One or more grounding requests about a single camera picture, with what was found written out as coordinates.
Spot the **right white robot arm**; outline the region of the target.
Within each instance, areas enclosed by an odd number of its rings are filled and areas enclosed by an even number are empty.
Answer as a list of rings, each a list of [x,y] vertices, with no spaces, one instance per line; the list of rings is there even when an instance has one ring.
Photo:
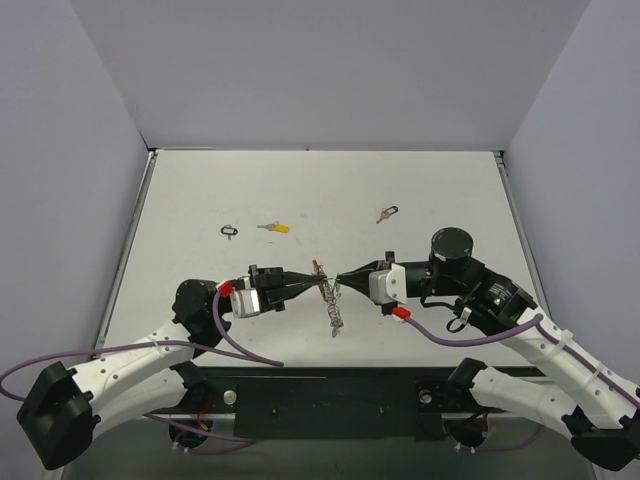
[[[437,345],[499,343],[551,382],[531,383],[466,358],[446,386],[453,406],[468,409],[476,403],[527,418],[567,438],[580,455],[609,471],[638,459],[638,385],[590,355],[528,292],[474,259],[473,246],[469,233],[446,227],[433,235],[425,261],[398,263],[388,252],[382,260],[339,274],[337,281]],[[455,320],[478,329],[482,337],[436,336],[411,316],[406,307],[411,298],[423,308],[447,307]]]

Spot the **red-handled metal keyring holder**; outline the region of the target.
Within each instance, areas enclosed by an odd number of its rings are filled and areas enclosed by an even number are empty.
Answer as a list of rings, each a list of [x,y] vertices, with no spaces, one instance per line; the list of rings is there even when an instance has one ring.
[[[318,287],[321,297],[326,304],[327,315],[329,317],[331,327],[331,336],[336,338],[344,327],[344,322],[338,306],[340,293],[337,291],[337,284],[331,283],[324,273],[323,266],[316,260],[312,261],[312,265],[315,275],[324,276],[324,279],[318,284]]]

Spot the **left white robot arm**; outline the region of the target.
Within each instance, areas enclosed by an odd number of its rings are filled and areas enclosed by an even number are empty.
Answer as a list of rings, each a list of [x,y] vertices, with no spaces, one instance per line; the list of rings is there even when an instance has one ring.
[[[47,470],[78,458],[94,438],[157,409],[200,408],[206,388],[193,359],[214,352],[230,325],[282,311],[285,303],[324,282],[323,274],[252,266],[248,275],[215,282],[189,279],[176,290],[174,316],[128,346],[104,348],[89,361],[44,368],[22,401],[17,421]]]

